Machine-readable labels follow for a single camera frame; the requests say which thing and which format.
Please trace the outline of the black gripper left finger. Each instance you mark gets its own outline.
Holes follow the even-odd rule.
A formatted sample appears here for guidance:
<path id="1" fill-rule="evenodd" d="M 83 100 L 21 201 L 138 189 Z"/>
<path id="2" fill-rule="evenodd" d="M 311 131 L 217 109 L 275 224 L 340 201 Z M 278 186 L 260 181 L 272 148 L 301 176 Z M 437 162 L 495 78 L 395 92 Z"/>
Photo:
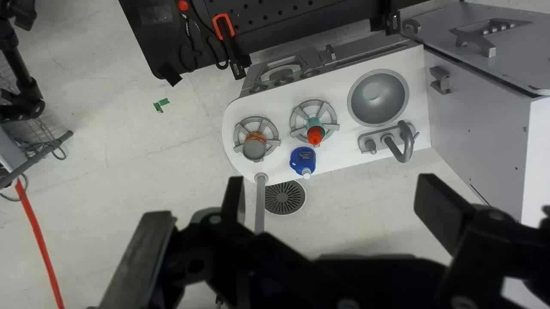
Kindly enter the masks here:
<path id="1" fill-rule="evenodd" d="M 170 212 L 141 217 L 98 309 L 168 309 L 160 272 L 174 231 Z"/>

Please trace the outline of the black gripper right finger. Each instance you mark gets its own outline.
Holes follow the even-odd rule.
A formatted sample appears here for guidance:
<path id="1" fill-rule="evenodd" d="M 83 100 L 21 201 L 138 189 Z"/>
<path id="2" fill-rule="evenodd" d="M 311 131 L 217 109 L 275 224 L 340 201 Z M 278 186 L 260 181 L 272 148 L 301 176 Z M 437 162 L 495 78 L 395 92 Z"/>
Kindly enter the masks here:
<path id="1" fill-rule="evenodd" d="M 414 195 L 414 213 L 452 255 L 476 210 L 435 174 L 421 174 Z"/>

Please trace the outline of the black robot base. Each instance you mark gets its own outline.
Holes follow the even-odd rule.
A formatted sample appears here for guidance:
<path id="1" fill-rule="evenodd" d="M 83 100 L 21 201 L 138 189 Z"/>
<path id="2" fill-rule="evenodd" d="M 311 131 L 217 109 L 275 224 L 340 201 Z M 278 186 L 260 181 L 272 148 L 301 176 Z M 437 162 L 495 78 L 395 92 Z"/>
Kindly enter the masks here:
<path id="1" fill-rule="evenodd" d="M 358 21 L 400 31 L 400 11 L 426 0 L 119 0 L 151 74 L 175 86 L 203 68 L 246 78 L 251 55 Z"/>

